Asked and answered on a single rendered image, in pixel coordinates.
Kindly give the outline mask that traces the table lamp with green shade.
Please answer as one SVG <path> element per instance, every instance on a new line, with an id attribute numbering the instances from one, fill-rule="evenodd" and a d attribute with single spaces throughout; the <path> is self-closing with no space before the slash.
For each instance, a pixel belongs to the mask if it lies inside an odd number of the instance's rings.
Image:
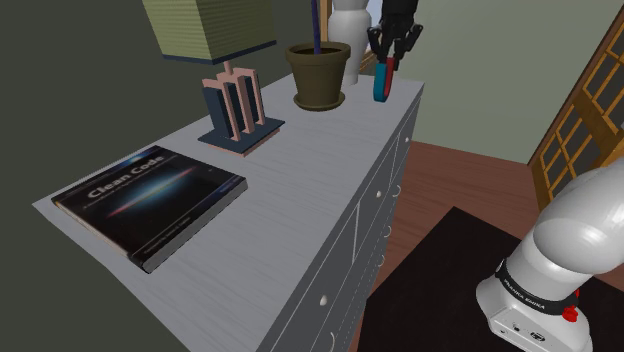
<path id="1" fill-rule="evenodd" d="M 213 129 L 199 140 L 247 156 L 284 124 L 265 115 L 257 71 L 231 60 L 276 44 L 271 0 L 142 0 L 163 57 L 222 72 L 202 81 Z"/>

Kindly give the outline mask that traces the brown plant pot with stem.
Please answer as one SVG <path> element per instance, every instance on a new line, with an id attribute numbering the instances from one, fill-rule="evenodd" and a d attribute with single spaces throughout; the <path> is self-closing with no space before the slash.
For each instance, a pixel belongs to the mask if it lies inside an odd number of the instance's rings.
<path id="1" fill-rule="evenodd" d="M 288 47 L 285 57 L 297 88 L 294 102 L 307 111 L 328 111 L 345 100 L 341 86 L 351 47 L 342 42 L 321 40 L 318 1 L 309 1 L 313 41 Z"/>

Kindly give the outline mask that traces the white vase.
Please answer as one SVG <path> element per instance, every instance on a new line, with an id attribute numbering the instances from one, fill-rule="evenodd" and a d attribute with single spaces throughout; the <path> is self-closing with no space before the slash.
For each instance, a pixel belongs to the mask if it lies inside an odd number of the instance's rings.
<path id="1" fill-rule="evenodd" d="M 333 10 L 329 17 L 328 39 L 348 44 L 350 58 L 346 62 L 342 86 L 358 82 L 361 62 L 368 46 L 367 29 L 371 15 L 367 11 L 369 0 L 332 0 Z"/>

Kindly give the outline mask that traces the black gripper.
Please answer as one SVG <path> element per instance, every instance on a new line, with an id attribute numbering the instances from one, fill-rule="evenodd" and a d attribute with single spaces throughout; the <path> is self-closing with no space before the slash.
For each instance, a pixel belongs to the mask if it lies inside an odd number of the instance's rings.
<path id="1" fill-rule="evenodd" d="M 394 38 L 395 71 L 424 29 L 423 25 L 414 23 L 418 3 L 419 0 L 383 0 L 381 26 L 367 29 L 370 49 L 379 63 L 386 63 L 393 42 L 392 37 L 386 38 L 385 34 L 398 34 Z"/>

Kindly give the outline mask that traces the blue and red object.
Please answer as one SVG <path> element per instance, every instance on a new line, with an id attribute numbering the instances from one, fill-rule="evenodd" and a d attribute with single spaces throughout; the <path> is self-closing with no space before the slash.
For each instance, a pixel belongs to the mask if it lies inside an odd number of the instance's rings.
<path id="1" fill-rule="evenodd" d="M 375 66 L 373 84 L 373 99 L 377 102 L 385 102 L 389 97 L 395 68 L 395 59 L 388 57 L 384 63 Z"/>

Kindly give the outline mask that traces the black robot stand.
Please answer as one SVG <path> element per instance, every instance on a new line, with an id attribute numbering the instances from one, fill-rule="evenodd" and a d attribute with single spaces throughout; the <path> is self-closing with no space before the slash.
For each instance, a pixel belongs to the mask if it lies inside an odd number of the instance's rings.
<path id="1" fill-rule="evenodd" d="M 357 352 L 523 352 L 490 331 L 476 300 L 519 242 L 451 208 L 368 298 Z"/>

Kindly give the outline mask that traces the grey chest of drawers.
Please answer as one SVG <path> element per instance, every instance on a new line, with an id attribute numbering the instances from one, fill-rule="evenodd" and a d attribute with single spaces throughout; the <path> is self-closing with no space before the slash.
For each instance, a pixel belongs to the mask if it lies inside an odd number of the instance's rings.
<path id="1" fill-rule="evenodd" d="M 363 76 L 336 109 L 266 86 L 280 132 L 246 157 L 207 146 L 202 118 L 160 145 L 237 173 L 247 190 L 151 274 L 58 209 L 37 210 L 104 265 L 190 352 L 348 352 L 384 262 L 424 86 L 395 79 L 387 101 Z"/>

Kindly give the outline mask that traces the wooden lattice door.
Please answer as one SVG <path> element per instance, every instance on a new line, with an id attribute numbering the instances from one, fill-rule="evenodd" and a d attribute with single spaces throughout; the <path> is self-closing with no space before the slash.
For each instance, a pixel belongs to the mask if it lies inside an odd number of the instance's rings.
<path id="1" fill-rule="evenodd" d="M 538 208 L 579 175 L 622 155 L 624 5 L 528 162 Z"/>

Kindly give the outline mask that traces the black hardcover book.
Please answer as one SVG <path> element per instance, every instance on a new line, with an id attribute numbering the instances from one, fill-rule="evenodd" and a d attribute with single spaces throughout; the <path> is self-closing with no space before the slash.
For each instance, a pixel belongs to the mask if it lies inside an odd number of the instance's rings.
<path id="1" fill-rule="evenodd" d="M 247 188 L 243 176 L 156 145 L 52 203 L 151 273 Z"/>

